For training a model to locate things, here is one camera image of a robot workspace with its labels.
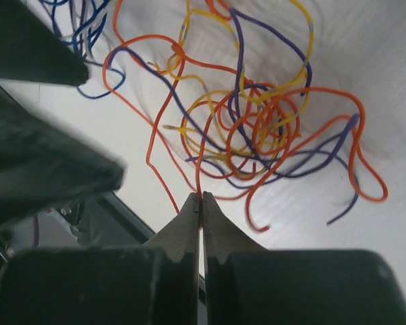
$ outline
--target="cable bundle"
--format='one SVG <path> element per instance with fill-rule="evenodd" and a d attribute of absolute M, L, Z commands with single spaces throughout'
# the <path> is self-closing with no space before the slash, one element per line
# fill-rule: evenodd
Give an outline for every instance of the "cable bundle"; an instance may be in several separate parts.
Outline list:
<path fill-rule="evenodd" d="M 97 62 L 93 56 L 93 47 L 102 36 L 111 50 L 111 41 L 104 33 L 106 27 L 108 5 L 111 0 L 103 0 L 102 4 L 96 6 L 95 0 L 81 0 L 81 10 L 77 10 L 75 0 L 39 0 L 44 10 L 51 18 L 52 30 L 54 35 L 67 44 L 71 50 L 82 57 L 84 62 L 90 66 L 102 67 L 102 64 Z M 70 25 L 72 33 L 63 35 L 60 31 L 55 15 L 58 8 L 68 6 Z M 113 87 L 117 90 L 125 82 L 126 75 L 119 69 L 109 67 L 110 72 L 117 74 L 120 77 L 119 82 Z M 106 97 L 110 92 L 106 91 L 97 95 L 89 95 L 83 91 L 82 87 L 77 87 L 78 92 L 90 100 L 97 100 Z"/>
<path fill-rule="evenodd" d="M 303 13 L 308 22 L 309 46 L 306 53 L 301 52 L 293 42 L 272 26 L 247 16 L 233 7 L 229 7 L 223 0 L 218 0 L 218 2 L 226 10 L 225 13 L 221 13 L 215 8 L 214 0 L 206 0 L 209 11 L 191 8 L 189 0 L 187 0 L 187 15 L 183 21 L 178 41 L 174 41 L 165 35 L 143 35 L 125 41 L 117 29 L 118 14 L 122 5 L 122 0 L 118 0 L 112 23 L 113 30 L 121 44 L 112 50 L 104 60 L 102 66 L 104 85 L 151 125 L 152 134 L 146 154 L 146 163 L 161 181 L 177 212 L 179 212 L 179 209 L 172 194 L 156 167 L 150 161 L 156 135 L 162 140 L 176 168 L 178 168 L 184 180 L 193 191 L 196 191 L 200 195 L 202 193 L 200 185 L 201 173 L 213 179 L 225 179 L 233 187 L 241 190 L 242 192 L 237 196 L 216 196 L 216 198 L 219 200 L 237 200 L 241 197 L 246 197 L 246 218 L 250 227 L 257 232 L 265 232 L 269 229 L 268 225 L 261 227 L 254 224 L 251 218 L 250 202 L 255 192 L 261 186 L 270 186 L 273 182 L 283 178 L 295 179 L 305 177 L 322 170 L 334 159 L 348 171 L 350 183 L 355 189 L 355 195 L 345 210 L 330 219 L 328 224 L 346 215 L 352 209 L 359 196 L 372 202 L 386 200 L 388 190 L 384 181 L 367 163 L 359 147 L 359 141 L 365 126 L 363 104 L 354 95 L 345 91 L 311 86 L 313 71 L 309 59 L 313 50 L 313 21 L 308 11 L 297 0 L 289 1 Z M 185 53 L 184 45 L 187 41 L 193 15 L 201 15 L 216 20 L 221 27 L 229 31 L 232 44 L 238 51 L 236 69 L 197 61 Z M 289 83 L 285 85 L 275 85 L 271 82 L 255 83 L 246 77 L 246 67 L 244 65 L 245 42 L 240 20 L 246 20 L 259 28 L 266 29 L 274 37 L 277 37 L 292 48 L 300 57 L 302 66 Z M 146 39 L 162 39 L 172 45 L 173 54 L 168 59 L 163 70 L 156 63 L 148 64 L 144 62 L 137 53 L 129 48 L 130 45 Z M 128 52 L 138 65 L 159 78 L 170 90 L 154 121 L 132 105 L 125 96 L 119 94 L 114 87 L 109 85 L 106 79 L 106 73 L 111 67 L 115 55 L 120 51 Z M 233 89 L 209 91 L 205 81 L 201 77 L 195 74 L 183 75 L 186 63 L 234 74 L 235 84 Z M 174 79 L 173 84 L 168 81 L 167 77 Z M 187 109 L 183 106 L 176 88 L 180 81 L 188 79 L 199 81 L 204 90 L 204 95 L 197 98 Z M 352 116 L 347 114 L 335 116 L 323 124 L 314 134 L 303 139 L 300 133 L 300 116 L 306 110 L 310 95 L 313 92 L 332 93 L 348 98 L 357 106 L 358 113 Z M 178 133 L 183 149 L 187 153 L 186 161 L 195 166 L 195 186 L 179 166 L 170 144 L 160 131 L 160 119 L 172 98 L 180 109 L 183 118 L 180 125 L 164 125 L 163 127 L 167 131 Z M 296 105 L 298 98 L 302 100 L 300 107 Z M 209 113 L 209 117 L 204 125 L 199 125 L 196 119 L 193 118 L 193 115 L 199 110 Z M 307 145 L 324 134 L 329 127 L 336 123 L 341 126 L 338 134 L 323 141 L 314 148 L 306 148 Z M 216 131 L 215 136 L 209 133 L 210 128 Z M 346 163 L 339 157 L 338 153 L 349 134 L 353 137 L 353 143 L 348 162 Z M 241 142 L 242 145 L 238 146 L 236 144 L 238 142 Z M 327 147 L 332 143 L 334 143 L 332 149 L 328 149 Z M 303 171 L 307 167 L 307 163 L 316 155 L 322 155 L 326 158 L 319 165 Z M 293 156 L 302 158 L 299 162 L 292 165 L 289 163 L 289 159 Z M 358 179 L 355 175 L 356 157 L 359 158 L 381 185 L 383 192 L 381 197 L 370 196 L 359 187 Z M 209 172 L 205 169 L 206 166 L 210 166 L 219 173 L 214 174 Z"/>

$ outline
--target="white background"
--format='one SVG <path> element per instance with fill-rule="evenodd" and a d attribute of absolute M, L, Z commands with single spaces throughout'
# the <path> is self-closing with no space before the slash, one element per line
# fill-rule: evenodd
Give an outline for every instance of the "white background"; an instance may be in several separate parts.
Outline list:
<path fill-rule="evenodd" d="M 242 10 L 278 28 L 305 51 L 307 23 L 287 1 L 231 1 Z M 260 189 L 252 201 L 252 215 L 259 225 L 270 224 L 264 234 L 253 233 L 244 220 L 244 201 L 220 202 L 225 214 L 247 234 L 267 248 L 366 248 L 384 256 L 392 266 L 406 294 L 406 1 L 397 0 L 303 0 L 315 22 L 316 46 L 311 58 L 314 85 L 351 91 L 365 104 L 367 124 L 361 142 L 369 162 L 386 180 L 390 190 L 385 203 L 359 199 L 341 221 L 331 227 L 325 222 L 340 212 L 353 195 L 346 171 L 336 162 L 320 173 L 294 181 L 281 181 Z M 204 1 L 194 1 L 204 7 Z M 31 8 L 42 14 L 36 5 Z M 177 39 L 185 15 L 184 2 L 125 1 L 120 13 L 120 31 L 129 39 L 160 33 Z M 191 25 L 186 52 L 194 58 L 235 66 L 235 49 L 219 25 L 196 18 Z M 247 74 L 256 81 L 280 83 L 292 77 L 300 60 L 269 33 L 243 23 L 246 39 Z M 118 41 L 108 32 L 115 45 Z M 132 47 L 145 60 L 162 65 L 170 56 L 170 45 L 148 41 Z M 99 47 L 102 60 L 106 46 Z M 152 116 L 161 106 L 165 86 L 132 63 L 126 54 L 118 59 L 127 69 L 127 83 L 121 88 L 139 108 Z M 230 76 L 199 70 L 209 86 L 233 88 Z M 94 80 L 100 71 L 93 70 Z M 87 92 L 102 91 L 97 81 L 85 85 Z M 103 148 L 127 164 L 119 197 L 155 231 L 175 212 L 162 186 L 145 165 L 150 127 L 114 96 L 86 100 L 75 89 L 51 85 L 2 82 L 21 101 L 29 103 L 45 118 Z M 202 94 L 201 86 L 189 81 L 179 86 L 179 95 L 189 103 Z M 304 133 L 316 130 L 331 116 L 355 109 L 332 96 L 313 95 L 302 118 Z M 167 118 L 178 118 L 175 105 Z M 168 135 L 176 139 L 177 135 Z M 154 164 L 172 190 L 179 205 L 190 192 L 157 140 Z M 188 175 L 193 169 L 183 163 Z M 361 187 L 379 196 L 380 188 L 361 166 L 357 168 Z M 235 192 L 227 182 L 203 180 L 203 188 L 214 194 Z"/>

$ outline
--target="dark green plastic part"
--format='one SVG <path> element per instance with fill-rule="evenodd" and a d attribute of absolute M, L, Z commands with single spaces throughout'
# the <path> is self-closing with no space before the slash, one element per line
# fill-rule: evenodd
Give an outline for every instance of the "dark green plastic part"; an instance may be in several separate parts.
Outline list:
<path fill-rule="evenodd" d="M 18 0 L 0 0 L 0 79 L 79 86 L 89 71 Z"/>
<path fill-rule="evenodd" d="M 0 227 L 119 189 L 123 168 L 0 92 Z"/>

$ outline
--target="insulated wire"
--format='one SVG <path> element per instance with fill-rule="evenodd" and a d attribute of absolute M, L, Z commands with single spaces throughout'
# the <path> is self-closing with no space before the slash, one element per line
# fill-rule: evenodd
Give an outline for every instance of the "insulated wire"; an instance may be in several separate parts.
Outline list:
<path fill-rule="evenodd" d="M 308 13 L 307 13 L 307 11 L 306 11 L 305 9 L 304 9 L 304 11 L 305 11 L 305 16 L 306 16 L 307 20 L 309 20 L 309 26 L 311 26 L 311 27 L 310 27 L 310 32 L 311 32 L 311 33 L 310 33 L 310 39 L 309 39 L 311 45 L 309 45 L 309 50 L 308 50 L 307 58 L 302 54 L 302 52 L 300 52 L 300 50 L 299 50 L 294 44 L 292 44 L 292 42 L 290 42 L 289 40 L 287 40 L 286 38 L 284 38 L 282 35 L 281 35 L 281 39 L 284 41 L 284 43 L 287 43 L 287 44 L 288 44 L 290 47 L 292 47 L 297 53 L 299 53 L 299 54 L 300 54 L 300 57 L 304 60 L 304 63 L 305 63 L 305 62 L 308 62 L 308 61 L 309 61 L 308 57 L 309 57 L 310 54 L 311 54 L 311 48 L 312 48 L 312 42 L 313 42 L 313 32 L 312 32 L 312 21 L 311 21 L 311 18 L 310 18 L 310 16 L 308 15 Z M 226 24 L 222 19 L 216 17 L 215 15 L 211 15 L 210 13 L 203 12 L 203 11 L 198 10 L 198 9 L 190 10 L 190 9 L 189 9 L 189 1 L 187 1 L 187 16 L 186 16 L 185 19 L 184 19 L 184 23 L 183 23 L 182 28 L 181 28 L 181 34 L 179 35 L 179 44 L 181 44 L 181 45 L 184 44 L 184 38 L 185 38 L 185 37 L 183 37 L 183 34 L 186 35 L 186 32 L 189 30 L 189 19 L 190 19 L 190 16 L 191 16 L 194 12 L 196 12 L 196 13 L 198 13 L 198 14 L 201 14 L 201 15 L 203 15 L 203 16 L 207 16 L 207 17 L 209 17 L 209 18 L 215 19 L 215 20 L 217 20 L 218 22 L 220 22 L 221 24 L 223 24 L 224 27 L 232 34 L 233 40 L 235 41 L 235 44 L 236 44 L 236 47 L 238 47 L 238 41 L 237 41 L 237 39 L 236 39 L 236 37 L 235 37 L 235 35 L 234 35 L 232 29 L 230 28 L 230 26 L 229 26 L 228 24 Z M 306 85 L 309 85 L 309 83 L 311 82 L 311 67 L 309 66 L 309 64 L 307 64 L 307 68 L 309 69 L 309 76 L 307 77 L 307 83 L 306 83 Z M 187 76 L 187 77 L 193 77 L 193 78 L 195 78 L 195 79 L 199 79 L 196 75 L 190 75 L 190 76 Z M 207 86 L 205 86 L 204 82 L 202 82 L 201 79 L 200 79 L 199 81 L 200 81 L 200 83 L 203 85 L 203 88 L 206 89 L 206 97 L 207 97 L 207 96 L 208 96 L 208 94 L 207 94 Z M 271 94 L 271 93 L 276 94 L 275 91 L 269 91 L 268 93 L 270 93 L 270 94 Z M 209 103 L 209 106 L 210 106 L 210 110 L 211 110 L 211 112 L 212 112 L 212 114 L 213 114 L 214 110 L 213 110 L 213 106 L 212 106 L 212 103 L 211 103 L 210 99 L 209 99 L 208 103 Z M 302 108 L 301 110 L 305 109 L 305 106 L 306 106 L 306 105 L 307 105 L 307 101 L 304 103 L 303 108 Z M 225 142 L 225 139 L 224 139 L 222 133 L 220 132 L 220 129 L 219 129 L 219 126 L 218 126 L 218 122 L 217 122 L 216 119 L 215 119 L 215 126 L 216 126 L 216 128 L 217 128 L 218 134 L 221 136 L 221 138 L 222 138 L 222 139 L 224 140 L 224 142 Z M 195 143 L 190 137 L 188 137 L 188 136 L 186 135 L 186 131 L 189 131 L 189 129 L 186 129 L 186 128 L 185 128 L 185 129 L 184 129 L 184 128 L 179 129 L 179 128 L 175 128 L 175 127 L 170 126 L 170 125 L 166 125 L 166 126 L 164 126 L 164 127 L 166 127 L 167 129 L 176 129 L 177 131 L 185 131 L 184 134 L 185 134 L 185 136 L 187 137 L 186 141 L 187 141 L 187 142 L 192 142 L 193 144 L 196 145 L 196 143 Z"/>
<path fill-rule="evenodd" d="M 184 20 L 184 23 L 183 23 L 182 26 L 187 26 L 187 29 L 189 28 L 189 19 L 191 18 L 191 15 L 192 15 L 193 13 L 197 13 L 197 14 L 200 14 L 200 15 L 202 15 L 202 16 L 206 16 L 206 17 L 212 18 L 212 19 L 214 19 L 214 20 L 220 22 L 220 23 L 232 34 L 233 40 L 235 41 L 235 46 L 236 46 L 237 49 L 239 49 L 238 40 L 236 39 L 236 37 L 235 37 L 235 35 L 234 35 L 233 30 L 231 29 L 231 27 L 230 27 L 225 21 L 223 21 L 222 19 L 220 19 L 219 17 L 217 17 L 217 16 L 215 16 L 215 15 L 212 15 L 212 14 L 210 14 L 210 13 L 208 13 L 208 12 L 203 12 L 202 10 L 199 10 L 199 9 L 193 9 L 193 10 L 191 10 L 190 13 L 188 13 L 188 15 L 185 17 L 185 20 Z M 182 43 L 182 42 L 181 42 L 181 39 L 182 39 L 182 30 L 184 30 L 184 28 L 181 29 L 181 34 L 179 35 L 179 44 Z M 306 58 L 306 57 L 302 54 L 302 52 L 300 52 L 300 50 L 299 50 L 295 45 L 292 44 L 292 42 L 290 42 L 289 40 L 287 40 L 287 39 L 285 39 L 285 38 L 284 38 L 284 41 L 285 41 L 285 43 L 287 43 L 290 47 L 296 49 L 296 50 L 300 53 L 300 56 L 301 56 L 301 58 L 304 60 L 304 62 L 308 61 L 308 58 Z M 187 75 L 186 77 L 178 77 L 178 76 L 175 76 L 175 75 L 171 72 L 171 68 L 172 68 L 172 67 L 171 67 L 171 65 L 169 64 L 169 63 L 170 63 L 170 60 L 171 60 L 172 58 L 173 58 L 173 57 L 171 57 L 171 58 L 168 60 L 168 62 L 167 62 L 167 71 L 168 71 L 168 73 L 169 73 L 174 79 L 176 79 L 176 80 L 184 80 L 184 79 L 188 79 L 188 78 L 193 78 L 193 79 L 199 80 L 199 82 L 202 84 L 203 89 L 204 89 L 204 91 L 205 91 L 205 93 L 206 93 L 206 98 L 208 98 L 208 105 L 209 105 L 209 107 L 210 107 L 210 111 L 211 111 L 212 114 L 214 114 L 213 104 L 212 104 L 212 101 L 211 101 L 210 96 L 209 96 L 209 94 L 208 94 L 208 87 L 206 86 L 205 82 L 204 82 L 199 76 L 196 76 L 195 74 L 190 74 L 190 75 Z M 307 78 L 307 84 L 306 84 L 306 85 L 309 85 L 309 83 L 311 82 L 311 67 L 309 66 L 309 64 L 308 64 L 308 69 L 309 69 L 309 78 Z M 283 88 L 291 87 L 291 86 L 292 86 L 292 82 L 289 83 L 289 84 L 287 84 L 287 85 L 279 86 L 278 89 L 283 89 Z M 263 95 L 262 95 L 262 98 L 263 98 L 263 99 L 261 99 L 261 100 L 260 100 L 260 99 L 254 99 L 254 98 L 252 98 L 252 97 L 248 97 L 246 94 L 245 94 L 245 95 L 242 95 L 242 94 L 244 94 L 244 88 L 242 87 L 241 96 L 242 96 L 243 98 L 246 98 L 246 99 L 252 98 L 255 102 L 261 104 L 262 101 L 264 101 L 264 100 L 266 100 L 266 99 L 268 99 L 268 98 L 273 97 L 274 94 L 276 95 L 276 93 L 277 93 L 276 91 L 271 91 L 271 92 L 269 93 L 269 96 L 266 96 L 265 98 L 263 98 L 263 97 L 265 96 L 265 94 L 263 94 Z M 225 143 L 225 138 L 224 138 L 224 136 L 223 136 L 223 134 L 222 134 L 222 132 L 221 132 L 221 130 L 220 130 L 220 126 L 219 126 L 218 121 L 217 121 L 216 118 L 215 118 L 214 122 L 215 122 L 215 127 L 216 127 L 216 129 L 217 129 L 217 132 L 218 132 L 219 136 L 221 137 L 221 139 L 222 139 L 223 142 Z M 281 126 L 282 124 L 285 124 L 285 123 L 278 123 L 278 124 L 275 125 L 274 127 Z M 174 127 L 171 127 L 171 126 L 167 126 L 167 128 L 169 128 L 169 129 L 176 129 L 177 131 L 180 131 L 180 129 L 174 128 Z M 233 151 L 235 151 L 235 153 L 242 153 L 242 154 L 243 154 L 243 153 L 244 153 L 244 148 L 247 148 L 247 146 L 244 146 L 243 148 L 241 148 L 241 149 L 239 149 L 239 150 L 233 149 Z"/>
<path fill-rule="evenodd" d="M 70 45 L 74 53 L 78 54 L 84 62 L 91 66 L 102 67 L 102 64 L 96 62 L 93 57 L 92 49 L 99 37 L 103 34 L 104 26 L 106 25 L 108 5 L 111 0 L 104 0 L 104 2 L 96 8 L 94 0 L 90 0 L 91 7 L 93 8 L 93 13 L 89 16 L 89 6 L 87 0 L 83 0 L 81 14 L 78 15 L 76 12 L 76 6 L 74 0 L 63 0 L 63 1 L 44 1 L 39 0 L 44 7 L 44 10 L 48 13 L 51 18 L 51 23 L 53 26 L 53 33 L 56 37 L 61 39 L 65 44 Z M 62 35 L 60 29 L 55 21 L 55 11 L 56 8 L 68 3 L 70 8 L 70 20 L 72 25 L 73 33 L 70 35 Z M 51 12 L 45 5 L 51 5 Z M 114 89 L 118 89 L 125 83 L 126 74 L 117 68 L 109 67 L 110 72 L 117 74 L 120 77 L 119 82 L 114 86 Z M 77 91 L 85 98 L 90 100 L 97 100 L 106 97 L 110 94 L 110 91 L 106 91 L 97 95 L 89 95 L 83 91 L 82 87 L 77 87 Z"/>

